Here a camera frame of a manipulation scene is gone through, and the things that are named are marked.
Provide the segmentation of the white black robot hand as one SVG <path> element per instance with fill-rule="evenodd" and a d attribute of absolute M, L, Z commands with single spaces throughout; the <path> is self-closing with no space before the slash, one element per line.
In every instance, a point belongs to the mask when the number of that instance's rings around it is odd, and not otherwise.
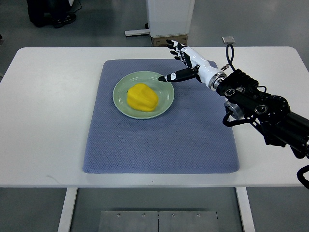
<path fill-rule="evenodd" d="M 167 40 L 170 53 L 187 68 L 158 78 L 161 82 L 182 82 L 197 79 L 209 89 L 215 91 L 226 78 L 226 74 L 213 66 L 194 49 L 174 40 Z"/>

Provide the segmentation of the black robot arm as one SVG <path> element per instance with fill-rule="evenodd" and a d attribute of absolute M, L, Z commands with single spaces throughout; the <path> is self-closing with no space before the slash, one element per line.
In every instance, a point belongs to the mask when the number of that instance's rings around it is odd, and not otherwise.
<path fill-rule="evenodd" d="M 223 124 L 233 127 L 249 123 L 262 134 L 266 145 L 289 145 L 296 158 L 307 158 L 308 119 L 292 112 L 284 97 L 267 93 L 265 86 L 259 85 L 242 70 L 235 69 L 232 44 L 226 44 L 225 52 L 232 73 L 215 83 L 216 92 L 227 98 Z"/>

